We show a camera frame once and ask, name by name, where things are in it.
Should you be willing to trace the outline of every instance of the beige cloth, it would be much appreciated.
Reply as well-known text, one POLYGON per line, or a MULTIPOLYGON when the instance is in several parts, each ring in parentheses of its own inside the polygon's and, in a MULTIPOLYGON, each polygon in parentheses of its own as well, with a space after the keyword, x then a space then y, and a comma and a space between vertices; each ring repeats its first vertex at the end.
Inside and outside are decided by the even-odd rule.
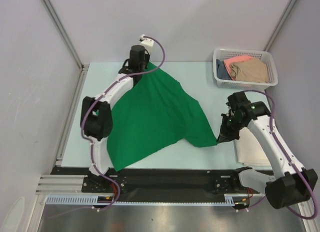
POLYGON ((268 83, 268 70, 265 63, 258 58, 232 63, 230 65, 232 70, 231 77, 235 77, 236 81, 268 83))

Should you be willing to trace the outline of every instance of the cable clip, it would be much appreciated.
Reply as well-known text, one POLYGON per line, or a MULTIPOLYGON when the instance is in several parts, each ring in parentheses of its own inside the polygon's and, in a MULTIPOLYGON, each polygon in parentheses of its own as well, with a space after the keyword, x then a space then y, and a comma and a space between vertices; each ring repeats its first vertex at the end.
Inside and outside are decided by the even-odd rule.
POLYGON ((145 34, 142 34, 139 38, 140 42, 142 42, 145 39, 145 34))

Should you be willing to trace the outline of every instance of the blue cloth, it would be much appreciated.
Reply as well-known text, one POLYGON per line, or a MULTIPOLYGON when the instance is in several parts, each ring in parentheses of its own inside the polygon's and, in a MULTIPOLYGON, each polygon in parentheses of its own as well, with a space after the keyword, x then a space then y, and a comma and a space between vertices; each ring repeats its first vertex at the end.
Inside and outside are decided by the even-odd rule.
POLYGON ((223 61, 220 61, 219 59, 216 60, 216 76, 219 79, 232 80, 232 78, 229 76, 229 73, 225 67, 225 63, 223 61))

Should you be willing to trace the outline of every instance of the pink cloth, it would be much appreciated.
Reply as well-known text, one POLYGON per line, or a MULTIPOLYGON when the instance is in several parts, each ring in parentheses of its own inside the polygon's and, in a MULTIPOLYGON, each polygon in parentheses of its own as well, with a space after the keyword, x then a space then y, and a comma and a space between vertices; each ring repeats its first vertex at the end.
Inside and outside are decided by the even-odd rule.
POLYGON ((224 65, 225 65, 225 68, 228 71, 228 73, 229 73, 230 77, 232 78, 232 80, 236 79, 236 74, 232 71, 230 65, 232 63, 244 62, 244 61, 250 60, 251 58, 252 57, 248 56, 248 55, 241 55, 241 56, 229 58, 229 59, 226 59, 226 60, 223 61, 224 65))

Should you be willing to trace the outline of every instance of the metal floor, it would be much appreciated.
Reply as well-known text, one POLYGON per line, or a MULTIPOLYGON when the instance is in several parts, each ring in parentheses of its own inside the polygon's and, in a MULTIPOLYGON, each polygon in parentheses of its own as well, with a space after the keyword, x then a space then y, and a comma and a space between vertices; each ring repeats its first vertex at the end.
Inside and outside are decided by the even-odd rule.
POLYGON ((305 231, 303 222, 286 208, 275 210, 265 199, 257 207, 116 205, 102 212, 90 208, 48 218, 77 205, 46 205, 38 232, 220 232, 305 231))

